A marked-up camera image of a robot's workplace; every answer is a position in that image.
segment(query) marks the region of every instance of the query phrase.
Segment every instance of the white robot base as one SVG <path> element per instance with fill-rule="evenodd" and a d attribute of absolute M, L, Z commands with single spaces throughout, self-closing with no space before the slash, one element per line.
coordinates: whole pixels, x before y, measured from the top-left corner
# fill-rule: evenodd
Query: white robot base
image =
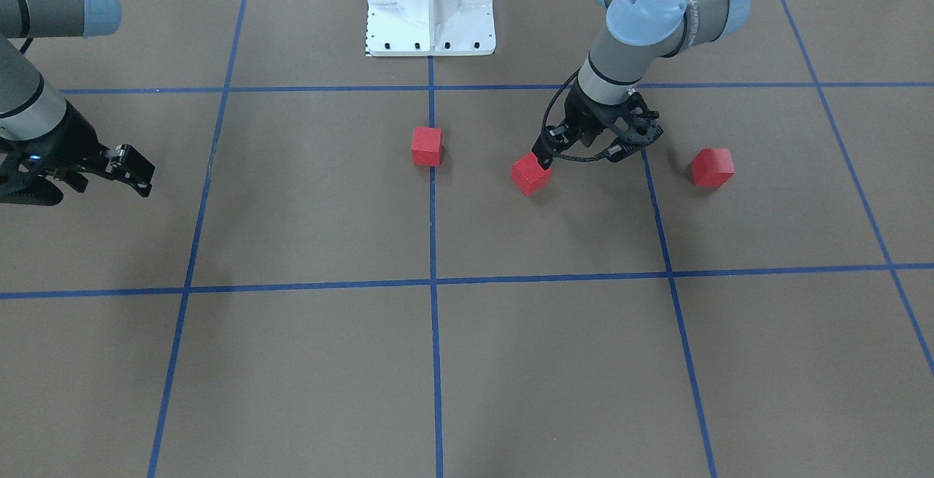
<path fill-rule="evenodd" d="M 493 0 L 367 3 L 367 56 L 470 56 L 496 50 Z"/>

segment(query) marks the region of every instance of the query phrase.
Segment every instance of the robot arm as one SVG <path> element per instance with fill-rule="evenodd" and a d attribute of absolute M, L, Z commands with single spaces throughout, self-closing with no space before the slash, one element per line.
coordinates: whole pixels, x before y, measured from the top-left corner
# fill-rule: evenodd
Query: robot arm
<path fill-rule="evenodd" d="M 546 110 L 533 153 L 543 169 L 555 158 L 618 162 L 657 141 L 663 130 L 635 91 L 658 57 L 673 57 L 705 42 L 715 42 L 743 27 L 752 0 L 595 0 L 606 21 L 580 70 L 565 82 Z M 548 113 L 568 86 L 564 120 L 547 126 Z M 589 147 L 605 129 L 616 139 L 591 158 L 564 151 L 577 142 Z"/>
<path fill-rule="evenodd" d="M 0 203 L 56 205 L 63 194 L 48 178 L 83 192 L 82 173 L 149 196 L 154 166 L 132 146 L 110 151 L 98 142 L 93 126 L 7 40 L 108 35 L 119 26 L 119 0 L 0 0 Z"/>

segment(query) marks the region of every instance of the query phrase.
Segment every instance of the black cable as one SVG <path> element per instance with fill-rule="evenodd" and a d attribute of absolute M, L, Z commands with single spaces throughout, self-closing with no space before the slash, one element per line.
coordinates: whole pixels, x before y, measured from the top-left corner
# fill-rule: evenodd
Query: black cable
<path fill-rule="evenodd" d="M 568 77 L 567 81 L 565 81 L 563 85 L 561 85 L 560 89 L 557 90 L 557 93 L 552 96 L 551 102 L 548 102 L 548 107 L 544 109 L 544 117 L 541 119 L 541 135 L 539 138 L 541 139 L 541 145 L 544 146 L 544 149 L 546 149 L 548 153 L 551 153 L 553 158 L 570 160 L 573 162 L 597 162 L 598 160 L 608 158 L 609 153 L 607 153 L 606 150 L 603 150 L 603 152 L 597 153 L 597 155 L 594 155 L 592 158 L 575 158 L 573 155 L 563 155 L 562 153 L 558 153 L 557 150 L 551 146 L 551 142 L 548 142 L 548 115 L 550 115 L 551 108 L 555 105 L 555 102 L 557 102 L 558 96 L 561 96 L 561 93 L 563 93 L 564 90 L 567 89 L 569 85 L 571 85 L 571 82 L 574 82 L 574 79 L 577 78 L 577 73 L 578 72 L 574 72 L 574 74 Z"/>

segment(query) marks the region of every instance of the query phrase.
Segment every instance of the red cube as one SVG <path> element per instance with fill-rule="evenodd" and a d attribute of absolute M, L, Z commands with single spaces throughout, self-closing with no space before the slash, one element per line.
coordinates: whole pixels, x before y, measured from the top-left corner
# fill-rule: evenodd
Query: red cube
<path fill-rule="evenodd" d="M 719 188 L 735 173 L 730 150 L 705 148 L 691 161 L 691 174 L 697 186 Z"/>
<path fill-rule="evenodd" d="M 547 185 L 552 170 L 541 169 L 535 153 L 529 152 L 513 164 L 512 179 L 523 194 L 530 196 Z"/>
<path fill-rule="evenodd" d="M 441 129 L 418 126 L 412 133 L 412 162 L 418 166 L 441 165 Z"/>

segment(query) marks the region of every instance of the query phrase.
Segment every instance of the blue tape grid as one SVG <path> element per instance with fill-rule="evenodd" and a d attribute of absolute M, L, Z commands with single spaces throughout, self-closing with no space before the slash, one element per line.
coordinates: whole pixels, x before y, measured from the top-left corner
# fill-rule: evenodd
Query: blue tape grid
<path fill-rule="evenodd" d="M 172 396 L 172 382 L 174 378 L 174 369 L 178 361 L 178 346 L 181 344 L 181 334 L 185 326 L 185 312 L 188 309 L 188 299 L 191 289 L 191 280 L 194 278 L 194 265 L 198 258 L 198 245 L 201 241 L 201 229 L 204 226 L 204 212 L 207 209 L 207 196 L 211 191 L 211 171 L 214 168 L 214 158 L 217 156 L 217 141 L 220 139 L 220 129 L 224 124 L 224 113 L 227 111 L 227 98 L 230 96 L 231 79 L 234 76 L 234 65 L 236 65 L 237 46 L 240 43 L 240 31 L 243 29 L 243 18 L 247 11 L 247 0 L 240 0 L 240 10 L 237 12 L 236 27 L 233 30 L 233 42 L 231 43 L 230 56 L 227 61 L 227 75 L 224 76 L 223 92 L 220 95 L 220 106 L 217 108 L 217 122 L 214 124 L 214 138 L 211 139 L 211 153 L 207 159 L 207 171 L 204 172 L 204 186 L 201 188 L 201 206 L 198 209 L 198 219 L 194 226 L 194 237 L 191 239 L 191 255 L 188 262 L 188 270 L 185 273 L 185 285 L 181 295 L 181 302 L 178 305 L 178 318 L 176 321 L 176 331 L 172 339 L 172 352 L 169 356 L 169 366 L 166 371 L 166 386 L 163 389 L 163 400 L 159 406 L 159 419 L 156 422 L 156 433 L 153 438 L 153 452 L 150 455 L 150 467 L 147 471 L 147 478 L 155 478 L 156 467 L 159 464 L 159 451 L 163 441 L 163 430 L 166 427 L 166 415 L 169 407 L 169 399 Z"/>
<path fill-rule="evenodd" d="M 814 64 L 811 63 L 811 56 L 808 55 L 808 50 L 804 46 L 804 40 L 801 39 L 801 33 L 798 31 L 798 25 L 795 23 L 794 16 L 791 15 L 791 8 L 788 7 L 787 0 L 781 0 L 781 6 L 784 8 L 784 14 L 788 18 L 788 23 L 791 25 L 791 30 L 795 34 L 795 39 L 798 41 L 798 47 L 801 49 L 801 55 L 804 56 L 804 62 L 807 63 L 808 72 L 811 73 L 811 79 L 814 81 L 815 87 L 817 87 L 817 93 L 820 95 L 821 103 L 824 105 L 824 111 L 827 113 L 828 121 L 830 121 L 830 127 L 833 129 L 833 135 L 837 139 L 837 145 L 840 146 L 840 152 L 844 156 L 844 161 L 846 161 L 846 167 L 850 171 L 850 177 L 852 177 L 854 185 L 857 186 L 857 192 L 860 193 L 860 200 L 863 203 L 863 209 L 866 211 L 866 215 L 870 220 L 870 224 L 873 226 L 873 232 L 875 233 L 876 241 L 879 242 L 881 254 L 883 254 L 885 264 L 888 265 L 888 271 L 892 275 L 892 281 L 895 283 L 895 286 L 898 289 L 898 296 L 901 298 L 901 304 L 905 307 L 905 314 L 908 315 L 908 321 L 911 321 L 911 327 L 914 329 L 914 335 L 917 338 L 918 345 L 921 347 L 921 352 L 923 352 L 925 359 L 927 359 L 927 368 L 930 370 L 931 374 L 934 375 L 934 358 L 932 358 L 930 348 L 927 346 L 927 341 L 925 341 L 925 336 L 921 332 L 921 326 L 918 325 L 918 320 L 914 315 L 914 309 L 911 308 L 911 302 L 908 301 L 908 296 L 905 294 L 905 289 L 901 285 L 901 278 L 898 277 L 898 269 L 895 268 L 895 265 L 892 261 L 892 256 L 889 254 L 888 247 L 885 245 L 885 239 L 883 239 L 883 236 L 881 235 L 879 225 L 876 222 L 875 215 L 873 213 L 873 208 L 871 208 L 870 202 L 866 196 L 866 192 L 863 190 L 860 176 L 857 174 L 857 169 L 853 165 L 853 160 L 850 158 L 850 152 L 847 151 L 846 144 L 844 143 L 844 137 L 841 135 L 840 129 L 837 128 L 837 120 L 833 115 L 833 109 L 830 108 L 830 102 L 827 101 L 827 95 L 824 93 L 824 85 L 820 82 L 820 79 L 817 78 L 817 72 L 814 70 Z"/>
<path fill-rule="evenodd" d="M 84 298 L 85 296 L 146 296 L 146 295 L 181 295 L 180 308 L 178 309 L 176 331 L 172 342 L 172 351 L 169 359 L 169 366 L 166 372 L 166 384 L 163 389 L 163 399 L 161 399 L 159 419 L 156 425 L 156 432 L 153 439 L 153 452 L 150 456 L 149 472 L 147 477 L 154 478 L 159 459 L 161 447 L 161 438 L 163 438 L 164 425 L 166 424 L 166 414 L 168 411 L 169 399 L 171 397 L 172 382 L 174 378 L 174 368 L 177 364 L 178 347 L 180 347 L 181 335 L 184 328 L 185 314 L 188 307 L 190 294 L 207 293 L 230 293 L 230 292 L 263 292 L 263 291 L 287 291 L 287 290 L 322 290 L 322 289 L 350 289 L 350 288 L 391 288 L 391 286 L 429 286 L 431 289 L 431 330 L 433 331 L 433 377 L 434 377 L 434 408 L 435 408 L 435 460 L 436 476 L 444 476 L 444 442 L 443 428 L 441 428 L 441 351 L 440 351 L 440 331 L 438 318 L 438 286 L 440 285 L 476 285 L 476 284 L 513 284 L 513 282 L 579 282 L 579 281 L 609 281 L 609 280 L 632 280 L 632 279 L 667 279 L 668 287 L 673 299 L 675 316 L 678 323 L 678 329 L 681 336 L 682 347 L 684 350 L 684 361 L 686 361 L 688 377 L 690 378 L 691 391 L 694 397 L 695 408 L 698 416 L 698 425 L 700 426 L 701 438 L 703 438 L 704 452 L 707 457 L 708 468 L 711 477 L 717 477 L 717 466 L 714 462 L 713 447 L 707 429 L 707 424 L 703 412 L 703 401 L 701 400 L 700 386 L 698 386 L 697 376 L 694 370 L 693 358 L 690 351 L 690 342 L 687 338 L 687 328 L 684 324 L 684 316 L 681 311 L 680 298 L 677 292 L 676 280 L 679 278 L 697 278 L 697 277 L 721 277 L 721 276 L 756 276 L 756 275 L 804 275 L 815 273 L 830 272 L 860 272 L 860 271 L 889 271 L 893 282 L 898 289 L 902 305 L 911 321 L 915 335 L 918 339 L 921 350 L 927 359 L 928 367 L 934 374 L 934 359 L 932 359 L 930 348 L 928 348 L 924 335 L 921 332 L 917 319 L 914 315 L 914 309 L 908 301 L 907 295 L 902 288 L 899 271 L 919 271 L 920 269 L 934 269 L 934 263 L 910 263 L 896 264 L 892 261 L 887 246 L 879 226 L 875 220 L 873 210 L 868 203 L 867 196 L 863 190 L 855 171 L 849 152 L 845 146 L 840 130 L 834 118 L 830 103 L 824 94 L 826 87 L 850 87 L 850 88 L 885 88 L 885 87 L 934 87 L 934 82 L 820 82 L 817 73 L 811 63 L 811 57 L 801 39 L 800 32 L 792 16 L 787 0 L 781 0 L 785 15 L 790 22 L 791 29 L 795 34 L 798 47 L 803 54 L 808 71 L 811 73 L 813 82 L 667 82 L 667 83 L 645 83 L 644 88 L 813 88 L 819 93 L 821 102 L 824 105 L 827 119 L 830 120 L 831 128 L 836 136 L 838 146 L 843 153 L 847 168 L 851 177 L 857 186 L 860 194 L 863 208 L 868 219 L 870 219 L 877 242 L 883 252 L 885 259 L 884 265 L 843 265 L 843 266 L 801 266 L 800 268 L 774 268 L 774 269 L 712 269 L 711 271 L 674 271 L 671 266 L 671 256 L 668 254 L 668 245 L 665 239 L 663 219 L 661 219 L 660 208 L 658 208 L 657 194 L 652 180 L 651 166 L 648 155 L 643 152 L 641 157 L 644 160 L 645 178 L 647 179 L 650 198 L 653 210 L 656 216 L 656 225 L 658 239 L 660 240 L 661 250 L 665 263 L 665 271 L 656 272 L 624 272 L 624 273 L 603 273 L 603 274 L 567 274 L 567 275 L 537 275 L 537 276 L 490 276 L 490 277 L 461 277 L 461 278 L 439 278 L 437 275 L 437 239 L 436 239 L 436 179 L 435 169 L 430 170 L 430 277 L 427 279 L 409 279 L 409 280 L 387 280 L 387 281 L 362 281 L 362 282 L 303 282 L 303 284 L 282 284 L 282 285 L 215 285 L 215 286 L 192 286 L 194 268 L 198 255 L 198 245 L 200 242 L 201 228 L 204 224 L 204 212 L 207 209 L 207 198 L 211 186 L 211 171 L 214 158 L 217 152 L 217 141 L 220 138 L 220 130 L 223 128 L 224 113 L 226 111 L 227 99 L 230 93 L 300 93 L 300 92 L 334 92 L 334 91 L 411 91 L 428 92 L 429 95 L 429 125 L 435 123 L 435 92 L 436 91 L 496 91 L 496 90 L 540 90 L 557 89 L 560 85 L 435 85 L 434 60 L 428 58 L 428 85 L 365 85 L 365 86 L 263 86 L 263 87 L 233 87 L 231 86 L 231 77 L 236 65 L 236 52 L 240 37 L 240 31 L 243 26 L 244 12 L 247 8 L 247 0 L 241 0 L 240 10 L 237 16 L 236 29 L 234 29 L 233 42 L 231 43 L 230 57 L 228 61 L 227 75 L 224 79 L 223 87 L 166 87 L 166 88 L 127 88 L 127 89 L 68 89 L 63 90 L 66 95 L 136 95 L 136 93 L 219 93 L 220 106 L 217 113 L 217 122 L 214 129 L 214 138 L 211 143 L 211 153 L 208 160 L 206 176 L 204 176 L 204 187 L 201 190 L 201 205 L 198 212 L 196 231 L 194 231 L 193 243 L 191 243 L 190 261 L 186 272 L 185 284 L 181 288 L 140 288 L 140 289 L 107 289 L 107 290 L 72 290 L 72 291 L 39 291 L 39 292 L 8 292 L 0 293 L 2 299 L 30 299 L 30 298 Z"/>

